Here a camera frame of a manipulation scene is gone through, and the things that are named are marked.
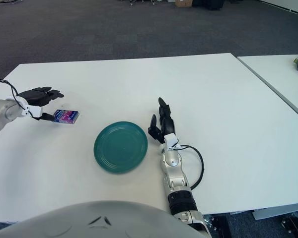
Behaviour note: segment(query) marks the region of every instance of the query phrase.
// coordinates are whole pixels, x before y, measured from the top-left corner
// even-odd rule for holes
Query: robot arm
[[[203,215],[197,209],[191,187],[182,170],[182,158],[177,150],[187,147],[182,147],[178,143],[169,105],[162,98],[159,98],[159,104],[161,130],[156,127],[156,117],[153,115],[148,133],[162,143],[160,146],[161,168],[164,173],[163,185],[170,212],[178,220],[211,237]]]
[[[6,80],[0,80],[0,82],[9,84]],[[0,131],[7,123],[18,117],[33,117],[36,120],[54,121],[54,116],[44,113],[41,107],[47,105],[53,99],[62,97],[64,95],[59,91],[51,90],[51,87],[43,87],[20,94],[17,93],[17,96],[13,94],[13,97],[0,100]]]

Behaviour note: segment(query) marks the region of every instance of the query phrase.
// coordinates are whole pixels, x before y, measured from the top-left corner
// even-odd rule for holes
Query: purple box
[[[78,115],[78,111],[56,110],[54,112],[54,122],[74,124]]]

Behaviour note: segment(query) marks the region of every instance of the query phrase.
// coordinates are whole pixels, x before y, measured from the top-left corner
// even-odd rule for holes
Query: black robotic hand
[[[64,95],[58,90],[51,89],[51,87],[34,88],[32,90],[19,93],[18,96],[24,98],[29,105],[42,107],[47,105],[51,100],[64,97]],[[41,117],[34,119],[54,121],[55,117],[53,115],[43,113]]]
[[[159,102],[159,114],[160,114],[160,125],[161,130],[156,126],[157,119],[155,115],[152,115],[150,127],[148,128],[148,133],[154,139],[158,140],[161,144],[164,143],[164,136],[171,133],[175,134],[174,122],[171,118],[171,110],[169,105],[167,105],[162,98],[158,99]]]

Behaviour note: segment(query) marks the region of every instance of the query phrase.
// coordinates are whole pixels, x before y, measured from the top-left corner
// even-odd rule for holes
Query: gray carpet
[[[255,1],[220,11],[127,0],[24,0],[0,5],[0,78],[20,63],[231,52],[298,54],[298,15]],[[292,238],[281,217],[226,214],[234,238]]]

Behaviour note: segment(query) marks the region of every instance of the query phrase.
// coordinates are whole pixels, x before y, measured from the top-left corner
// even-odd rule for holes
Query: green plate
[[[139,126],[120,121],[100,132],[94,144],[94,156],[103,169],[121,174],[141,163],[147,147],[146,134]]]

